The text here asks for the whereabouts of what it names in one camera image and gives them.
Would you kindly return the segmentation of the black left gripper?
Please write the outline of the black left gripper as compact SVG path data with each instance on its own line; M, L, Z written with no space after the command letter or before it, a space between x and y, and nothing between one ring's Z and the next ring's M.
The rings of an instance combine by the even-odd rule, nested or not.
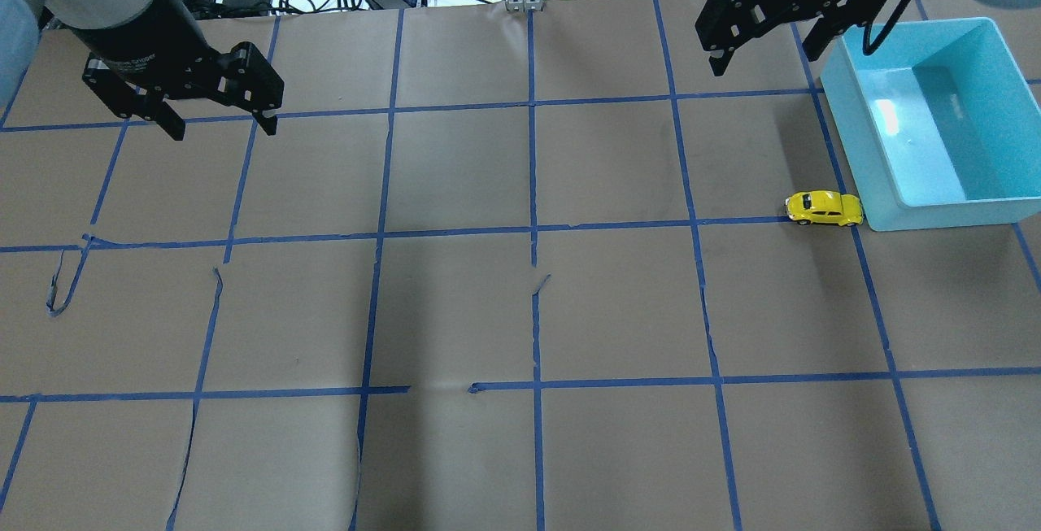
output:
M209 46L181 0L151 0L127 22L85 28L81 40L104 64L86 68L83 81L116 116L139 115L182 141L185 120L166 101L205 98L253 115L265 135L277 134L281 76L253 43L227 53Z

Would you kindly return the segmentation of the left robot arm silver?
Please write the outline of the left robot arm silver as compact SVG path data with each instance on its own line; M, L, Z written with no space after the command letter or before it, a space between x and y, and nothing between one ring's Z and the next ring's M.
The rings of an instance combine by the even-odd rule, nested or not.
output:
M46 16L85 43L83 82L115 116L137 116L182 140L172 100L205 98L277 130L284 81L252 42L220 53L182 0L2 0L2 101L33 61Z

